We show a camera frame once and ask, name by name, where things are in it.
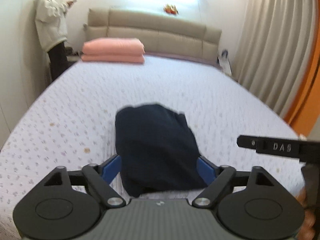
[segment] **clothing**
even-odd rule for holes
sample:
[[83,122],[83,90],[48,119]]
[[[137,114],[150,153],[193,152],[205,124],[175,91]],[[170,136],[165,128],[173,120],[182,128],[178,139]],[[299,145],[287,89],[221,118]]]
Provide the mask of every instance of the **clothing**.
[[160,105],[127,107],[115,125],[121,181],[130,196],[207,187],[196,170],[200,153],[184,114]]
[[69,67],[64,43],[61,42],[54,46],[48,51],[48,55],[51,61],[50,72],[52,81],[55,81]]
[[65,19],[67,11],[67,3],[58,4],[55,0],[38,0],[35,22],[40,44],[45,52],[67,40]]

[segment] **headboard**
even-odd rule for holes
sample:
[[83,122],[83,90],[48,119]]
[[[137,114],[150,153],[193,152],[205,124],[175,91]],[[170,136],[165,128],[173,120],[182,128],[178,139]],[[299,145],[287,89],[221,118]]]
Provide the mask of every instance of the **headboard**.
[[176,54],[215,61],[221,30],[180,16],[115,8],[89,9],[87,41],[138,38],[146,52]]

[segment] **pink folded quilt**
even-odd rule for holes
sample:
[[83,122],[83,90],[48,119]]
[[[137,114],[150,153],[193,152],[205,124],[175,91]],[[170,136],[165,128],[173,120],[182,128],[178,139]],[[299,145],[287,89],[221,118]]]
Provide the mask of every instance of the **pink folded quilt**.
[[87,55],[141,55],[144,46],[138,39],[99,38],[85,42],[82,52]]
[[129,63],[144,63],[143,55],[82,55],[82,61],[103,61],[103,62],[129,62]]

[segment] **white hoodie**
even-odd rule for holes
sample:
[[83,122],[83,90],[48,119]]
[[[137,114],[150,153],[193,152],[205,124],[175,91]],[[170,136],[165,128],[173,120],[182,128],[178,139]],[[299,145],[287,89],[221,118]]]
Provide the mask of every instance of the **white hoodie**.
[[45,52],[67,40],[65,19],[67,11],[67,3],[58,4],[55,0],[38,0],[35,22],[40,44]]

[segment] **hand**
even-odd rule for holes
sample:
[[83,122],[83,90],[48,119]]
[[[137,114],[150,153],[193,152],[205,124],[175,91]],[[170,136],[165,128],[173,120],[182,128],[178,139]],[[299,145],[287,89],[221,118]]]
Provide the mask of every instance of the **hand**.
[[74,1],[67,1],[67,4],[68,4],[69,8],[70,8],[71,6],[73,6],[74,3],[75,3]]
[[[300,192],[299,196],[297,196],[297,200],[299,201],[299,203],[303,207],[307,206],[307,203],[306,203],[307,192],[306,192],[305,188],[303,188],[302,191]],[[298,233],[298,240],[312,240],[313,239],[313,237],[315,236],[315,231],[312,227],[313,227],[315,221],[316,221],[316,217],[313,214],[313,212],[311,212],[310,210],[306,210],[303,225]]]

